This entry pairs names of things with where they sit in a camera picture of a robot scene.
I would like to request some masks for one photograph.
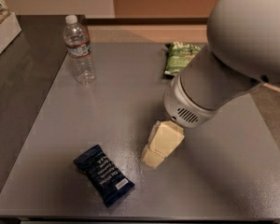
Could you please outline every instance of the white bottle cap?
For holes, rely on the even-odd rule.
[[[75,23],[77,23],[77,16],[69,15],[65,18],[65,21],[66,21],[67,24],[70,24],[70,25],[75,24]]]

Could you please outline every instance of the clear plastic bottle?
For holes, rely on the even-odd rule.
[[[72,60],[73,73],[77,82],[87,85],[95,80],[95,70],[91,59],[91,40],[85,28],[77,22],[75,15],[65,18],[67,25],[63,38]]]

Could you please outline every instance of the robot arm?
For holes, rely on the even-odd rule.
[[[280,87],[280,0],[220,0],[206,45],[164,94],[171,120],[197,127],[264,82]]]

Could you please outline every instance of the dark blue packet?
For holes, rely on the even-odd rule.
[[[117,166],[96,145],[74,160],[74,164],[82,170],[109,207],[134,187]]]

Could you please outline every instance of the box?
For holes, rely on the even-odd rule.
[[[21,28],[16,15],[10,13],[0,24],[0,54],[20,32]]]

